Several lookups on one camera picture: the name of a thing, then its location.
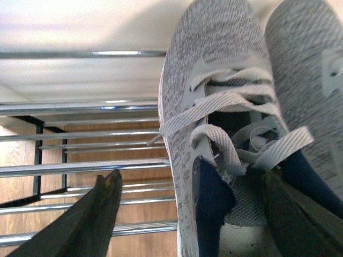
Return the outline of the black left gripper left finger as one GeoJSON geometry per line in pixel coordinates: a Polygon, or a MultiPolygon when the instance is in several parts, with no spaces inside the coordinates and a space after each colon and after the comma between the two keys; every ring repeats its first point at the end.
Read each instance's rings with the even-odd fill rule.
{"type": "Polygon", "coordinates": [[[106,256],[120,206],[123,180],[115,169],[57,220],[10,256],[106,256]]]}

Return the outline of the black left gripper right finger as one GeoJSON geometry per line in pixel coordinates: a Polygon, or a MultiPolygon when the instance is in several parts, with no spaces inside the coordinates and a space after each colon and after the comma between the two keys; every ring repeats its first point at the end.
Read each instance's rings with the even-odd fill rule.
{"type": "Polygon", "coordinates": [[[265,216],[282,256],[342,256],[342,219],[267,171],[265,216]]]}

